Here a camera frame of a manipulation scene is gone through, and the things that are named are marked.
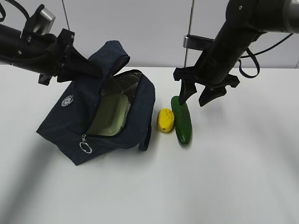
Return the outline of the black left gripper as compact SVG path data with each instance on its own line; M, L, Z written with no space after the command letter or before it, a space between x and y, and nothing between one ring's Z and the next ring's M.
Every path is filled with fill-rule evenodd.
M73 81L79 76L102 78L102 68L72 46L74 36L75 33L67 29L62 29L58 37L30 33L27 39L21 39L21 54L16 56L20 61L16 67L38 73L39 84L49 84L52 77L56 77L57 82Z

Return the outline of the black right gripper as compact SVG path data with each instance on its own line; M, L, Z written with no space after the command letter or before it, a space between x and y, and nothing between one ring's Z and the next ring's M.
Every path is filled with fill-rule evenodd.
M197 93L196 84L206 87L199 97L200 107L225 96L226 86L237 87L240 81L237 76L230 75L230 71L238 59L238 50L204 50L194 66L176 68L173 77L176 81L181 81L179 104L183 105L190 96Z

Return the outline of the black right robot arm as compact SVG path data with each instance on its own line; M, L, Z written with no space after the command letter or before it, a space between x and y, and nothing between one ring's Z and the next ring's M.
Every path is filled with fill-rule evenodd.
M231 0L228 2L225 22L214 39L186 35L184 48L201 51L192 67L176 68L173 77L181 81L178 97L184 104L197 92L196 84L205 88L199 97L199 105L204 106L227 93L226 87L235 88L240 83L230 71L236 63L241 63L243 53L260 65L256 54L249 49L251 43L269 32L299 32L299 2L297 0Z

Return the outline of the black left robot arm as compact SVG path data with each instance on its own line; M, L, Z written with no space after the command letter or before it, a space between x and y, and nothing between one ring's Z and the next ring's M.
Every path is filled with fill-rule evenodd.
M62 29L59 36L0 27L0 61L39 74L38 83L48 86L78 77L102 78L100 66L82 56L73 46L75 34Z

